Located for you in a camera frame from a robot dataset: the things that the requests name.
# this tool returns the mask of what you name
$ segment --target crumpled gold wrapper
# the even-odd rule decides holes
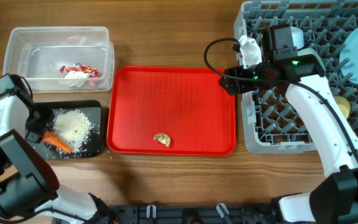
[[[158,133],[154,136],[154,140],[164,144],[165,146],[169,147],[171,145],[171,138],[164,134],[164,133]]]

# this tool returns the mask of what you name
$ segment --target gray dish rack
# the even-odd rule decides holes
[[[343,96],[351,104],[347,120],[358,135],[358,85],[348,81],[351,73],[341,72],[349,60],[339,63],[346,37],[358,28],[358,0],[247,1],[234,22],[234,36],[247,35],[260,45],[262,29],[285,23],[302,29],[305,47],[321,57],[333,95]],[[277,89],[244,93],[241,109],[248,151],[297,153],[316,149],[299,115]]]

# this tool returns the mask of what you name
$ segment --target orange carrot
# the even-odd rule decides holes
[[[71,152],[73,150],[68,144],[66,144],[65,142],[60,140],[60,138],[58,136],[54,135],[50,131],[47,131],[44,134],[44,137],[42,138],[42,140],[46,143],[53,144],[54,146],[59,147],[60,149],[62,149],[65,152]]]

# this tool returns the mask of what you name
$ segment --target wooden surface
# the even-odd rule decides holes
[[[205,67],[212,41],[233,37],[242,1],[101,1],[0,4],[0,76],[7,41],[15,27],[105,26],[124,65]],[[230,43],[211,50],[214,66],[236,65]],[[106,132],[107,93],[38,94],[35,101],[99,100]],[[111,205],[216,205],[268,202],[272,197],[313,190],[323,179],[316,152],[250,154],[244,146],[241,97],[237,97],[237,147],[227,157],[133,156],[104,151],[91,159],[49,161],[60,183],[91,192]],[[28,223],[49,223],[45,217]]]

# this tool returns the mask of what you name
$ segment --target clear plastic container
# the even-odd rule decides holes
[[[61,67],[75,63],[98,69],[99,77],[64,78]],[[7,45],[5,73],[25,77],[34,92],[109,91],[114,73],[109,31],[105,27],[15,28]],[[73,85],[78,82],[84,85]]]

